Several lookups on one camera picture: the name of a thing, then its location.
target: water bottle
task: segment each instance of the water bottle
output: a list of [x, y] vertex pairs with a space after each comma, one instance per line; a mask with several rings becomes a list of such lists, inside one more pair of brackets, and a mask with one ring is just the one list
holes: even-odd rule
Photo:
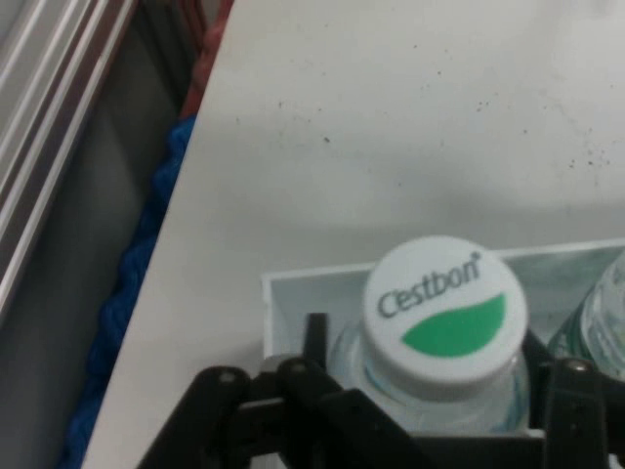
[[496, 255], [420, 238], [373, 269], [361, 318], [332, 347], [329, 371], [410, 433], [514, 432], [529, 409], [527, 322], [521, 286]]
[[625, 252], [549, 342], [557, 357], [590, 360], [613, 378], [625, 380]]

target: green leaf logo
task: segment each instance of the green leaf logo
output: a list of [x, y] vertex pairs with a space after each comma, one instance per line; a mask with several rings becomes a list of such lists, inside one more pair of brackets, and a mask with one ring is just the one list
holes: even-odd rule
[[408, 347], [434, 357], [462, 357], [481, 349], [495, 336], [504, 320], [502, 293], [483, 303], [443, 311], [408, 330], [401, 338]]

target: screw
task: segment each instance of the screw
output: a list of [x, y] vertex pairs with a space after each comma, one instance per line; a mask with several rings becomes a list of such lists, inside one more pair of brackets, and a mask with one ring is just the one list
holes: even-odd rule
[[569, 360], [567, 366], [575, 371], [588, 371], [588, 365], [579, 360]]
[[234, 373], [231, 373], [229, 371], [224, 371], [222, 374], [219, 375], [219, 381], [223, 384], [229, 384], [232, 383], [236, 380], [236, 376], [234, 376]]
[[306, 371], [306, 367], [303, 363], [297, 362], [294, 363], [293, 366], [291, 366], [291, 371], [294, 373], [303, 373], [304, 371]]

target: cestbon logo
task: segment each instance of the cestbon logo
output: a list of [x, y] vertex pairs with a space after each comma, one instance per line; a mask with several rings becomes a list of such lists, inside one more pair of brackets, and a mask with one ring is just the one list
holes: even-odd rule
[[393, 318], [423, 303], [443, 295], [446, 291], [459, 288], [479, 278], [478, 252], [471, 254], [471, 259], [461, 266], [454, 267], [447, 273], [432, 272], [424, 275], [420, 282], [406, 290], [394, 289], [384, 293], [378, 300], [378, 313], [383, 318]]
[[[378, 313], [391, 319], [425, 302], [479, 279], [478, 252], [468, 262], [447, 273], [424, 275], [408, 289], [394, 289], [380, 296]], [[497, 294], [482, 302], [444, 310], [419, 320], [401, 336], [401, 342], [422, 354], [440, 358], [469, 355], [488, 344], [501, 325], [506, 311], [506, 296]]]

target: red object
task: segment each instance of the red object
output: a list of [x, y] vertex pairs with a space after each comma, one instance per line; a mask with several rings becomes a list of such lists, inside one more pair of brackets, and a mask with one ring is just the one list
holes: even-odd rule
[[188, 88], [187, 97], [185, 98], [180, 118], [189, 117], [199, 111], [199, 106], [202, 102], [204, 91], [206, 90], [208, 78], [211, 74], [211, 70], [213, 69], [215, 59], [217, 58], [219, 46], [222, 43], [222, 36], [226, 30], [226, 23], [228, 22], [228, 17], [233, 3], [234, 0], [222, 0], [215, 22], [203, 33], [201, 51], [195, 65], [193, 66], [191, 84]]

